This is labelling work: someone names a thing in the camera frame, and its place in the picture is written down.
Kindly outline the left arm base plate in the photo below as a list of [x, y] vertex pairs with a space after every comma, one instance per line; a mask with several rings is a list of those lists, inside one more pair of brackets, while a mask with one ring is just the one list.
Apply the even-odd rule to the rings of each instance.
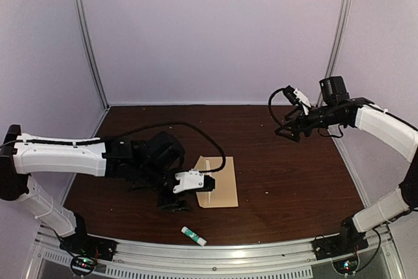
[[56, 235], [56, 237], [59, 241], [59, 248], [71, 257], [70, 270], [80, 277], [88, 276], [95, 271], [100, 260], [112, 261], [118, 245], [114, 240], [90, 235], [86, 237]]

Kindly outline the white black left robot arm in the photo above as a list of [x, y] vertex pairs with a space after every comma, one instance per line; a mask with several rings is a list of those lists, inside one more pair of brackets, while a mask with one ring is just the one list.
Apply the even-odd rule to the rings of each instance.
[[178, 205], [178, 194], [203, 183], [198, 171], [182, 171], [182, 145], [166, 132], [150, 140], [49, 139], [9, 127], [1, 145], [1, 199], [26, 204], [35, 217], [49, 225], [79, 255], [88, 255], [94, 242], [83, 218], [56, 204], [32, 178], [34, 172], [74, 172], [140, 182], [159, 192], [163, 206]]

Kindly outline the tan paper envelope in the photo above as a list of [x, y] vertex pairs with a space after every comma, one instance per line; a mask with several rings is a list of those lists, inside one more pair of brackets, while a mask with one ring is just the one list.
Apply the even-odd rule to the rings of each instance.
[[209, 174], [216, 181], [210, 192], [196, 192], [201, 208], [235, 208], [238, 207], [238, 193], [233, 157], [226, 157], [226, 165], [219, 172]]

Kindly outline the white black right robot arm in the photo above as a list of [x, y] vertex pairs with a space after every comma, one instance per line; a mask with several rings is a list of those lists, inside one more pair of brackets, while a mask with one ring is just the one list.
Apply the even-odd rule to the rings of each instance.
[[275, 134], [292, 142], [332, 137], [364, 208], [343, 219], [335, 248], [348, 254], [375, 227], [417, 211], [417, 128], [365, 97], [341, 76], [319, 81], [321, 104], [285, 86], [268, 98]]

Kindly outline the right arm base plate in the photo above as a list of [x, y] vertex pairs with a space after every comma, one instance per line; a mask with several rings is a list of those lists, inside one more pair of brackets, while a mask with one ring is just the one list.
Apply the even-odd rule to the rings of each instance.
[[330, 259], [337, 274], [349, 276], [360, 269], [359, 252], [368, 248], [368, 241], [361, 237], [350, 244], [344, 242], [340, 234], [330, 237], [318, 235], [311, 245], [318, 261]]

